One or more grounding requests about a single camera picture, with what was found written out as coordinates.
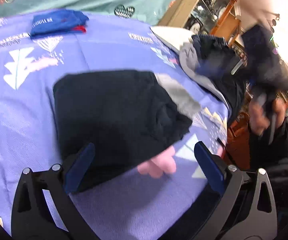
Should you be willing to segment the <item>person's right hand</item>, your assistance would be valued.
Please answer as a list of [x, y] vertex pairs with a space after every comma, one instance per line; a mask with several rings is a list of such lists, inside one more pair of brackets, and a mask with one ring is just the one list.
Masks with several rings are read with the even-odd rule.
[[[284, 122], [286, 103], [280, 98], [277, 98], [274, 102], [273, 109], [276, 114], [275, 128], [277, 129]], [[255, 135], [261, 136], [270, 126], [269, 119], [264, 115], [262, 107], [254, 99], [252, 99], [249, 103], [248, 113], [250, 130]]]

